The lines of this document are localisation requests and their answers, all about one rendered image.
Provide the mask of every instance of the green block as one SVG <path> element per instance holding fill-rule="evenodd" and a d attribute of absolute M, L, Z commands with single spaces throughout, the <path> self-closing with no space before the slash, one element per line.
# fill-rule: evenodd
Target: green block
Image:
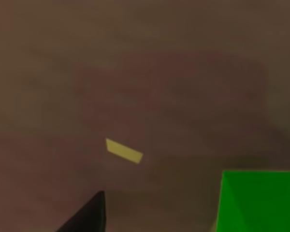
<path fill-rule="evenodd" d="M 290 172 L 224 171 L 216 232 L 290 232 Z"/>

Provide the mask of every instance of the yellow rectangle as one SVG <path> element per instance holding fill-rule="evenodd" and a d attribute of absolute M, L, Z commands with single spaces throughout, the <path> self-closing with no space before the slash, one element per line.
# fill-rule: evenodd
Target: yellow rectangle
<path fill-rule="evenodd" d="M 109 152 L 134 163 L 140 163 L 143 157 L 143 154 L 141 152 L 116 143 L 110 139 L 106 139 L 106 148 Z"/>

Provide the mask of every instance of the black pointed shape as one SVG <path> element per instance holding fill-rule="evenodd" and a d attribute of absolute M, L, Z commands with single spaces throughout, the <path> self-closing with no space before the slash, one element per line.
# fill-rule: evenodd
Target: black pointed shape
<path fill-rule="evenodd" d="M 105 232 L 105 193 L 98 192 L 57 232 Z"/>

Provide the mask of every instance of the black triangle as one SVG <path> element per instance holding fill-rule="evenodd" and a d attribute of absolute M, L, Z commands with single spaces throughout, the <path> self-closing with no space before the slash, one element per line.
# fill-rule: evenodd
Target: black triangle
<path fill-rule="evenodd" d="M 57 232 L 105 232 L 105 193 L 98 192 Z"/>

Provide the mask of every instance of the brown floor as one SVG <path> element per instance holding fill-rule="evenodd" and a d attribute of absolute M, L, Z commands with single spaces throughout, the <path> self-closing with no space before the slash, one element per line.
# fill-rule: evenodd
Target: brown floor
<path fill-rule="evenodd" d="M 287 134 L 290 0 L 0 0 L 0 232 L 99 189 L 109 232 L 207 232 L 221 171 L 290 169 Z"/>

